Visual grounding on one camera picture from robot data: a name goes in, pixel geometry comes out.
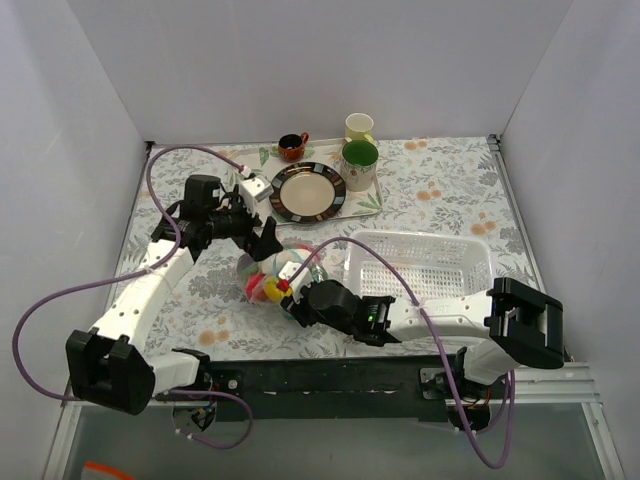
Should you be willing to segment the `clear zip top bag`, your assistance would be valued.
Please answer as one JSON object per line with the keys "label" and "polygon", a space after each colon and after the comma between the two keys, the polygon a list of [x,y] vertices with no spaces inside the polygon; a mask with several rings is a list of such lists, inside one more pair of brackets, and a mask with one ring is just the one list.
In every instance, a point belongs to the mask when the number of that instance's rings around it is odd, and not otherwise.
{"label": "clear zip top bag", "polygon": [[238,283],[252,304],[279,303],[296,290],[291,276],[311,254],[306,244],[286,244],[284,249],[265,260],[255,261],[243,254],[237,262]]}

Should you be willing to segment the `yellow fake corn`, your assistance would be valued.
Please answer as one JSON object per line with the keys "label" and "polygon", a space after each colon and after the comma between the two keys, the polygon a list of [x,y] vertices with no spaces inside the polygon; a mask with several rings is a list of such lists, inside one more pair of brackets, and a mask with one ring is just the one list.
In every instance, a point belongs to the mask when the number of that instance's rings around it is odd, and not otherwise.
{"label": "yellow fake corn", "polygon": [[287,296],[287,292],[279,287],[279,281],[269,278],[264,285],[264,294],[274,304],[279,304]]}

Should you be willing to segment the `white perforated plastic basket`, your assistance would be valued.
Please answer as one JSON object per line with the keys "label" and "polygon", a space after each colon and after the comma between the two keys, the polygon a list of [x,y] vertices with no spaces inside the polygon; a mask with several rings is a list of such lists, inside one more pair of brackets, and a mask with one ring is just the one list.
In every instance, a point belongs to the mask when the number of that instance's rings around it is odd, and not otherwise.
{"label": "white perforated plastic basket", "polygon": [[[393,266],[420,300],[462,297],[493,284],[491,252],[481,240],[372,229],[356,231],[352,238]],[[347,249],[343,284],[359,296],[407,296],[387,267],[354,244]]]}

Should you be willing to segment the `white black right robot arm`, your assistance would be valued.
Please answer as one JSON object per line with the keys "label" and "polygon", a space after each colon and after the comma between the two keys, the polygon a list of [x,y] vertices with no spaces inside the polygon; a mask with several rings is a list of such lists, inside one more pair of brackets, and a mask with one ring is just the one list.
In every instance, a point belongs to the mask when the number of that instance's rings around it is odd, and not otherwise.
{"label": "white black right robot arm", "polygon": [[323,324],[374,347],[475,339],[432,377],[445,397],[475,397],[521,366],[563,367],[561,302],[493,277],[482,242],[384,230],[356,231],[346,240],[343,281],[314,276],[317,251],[285,251],[274,221],[245,250],[264,271],[265,297],[303,327]]}

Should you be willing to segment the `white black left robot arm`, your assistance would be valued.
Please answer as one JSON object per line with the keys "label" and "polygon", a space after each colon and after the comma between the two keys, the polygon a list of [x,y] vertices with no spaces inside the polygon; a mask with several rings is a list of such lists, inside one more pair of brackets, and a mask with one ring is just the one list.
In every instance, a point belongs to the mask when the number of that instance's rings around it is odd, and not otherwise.
{"label": "white black left robot arm", "polygon": [[179,389],[193,400],[213,386],[207,355],[189,349],[145,358],[143,350],[166,301],[201,253],[216,239],[233,239],[243,250],[256,242],[258,203],[268,197],[266,180],[250,175],[228,193],[219,178],[192,175],[184,197],[172,204],[151,235],[138,278],[87,332],[76,330],[65,350],[73,394],[123,411],[142,412],[149,401]]}

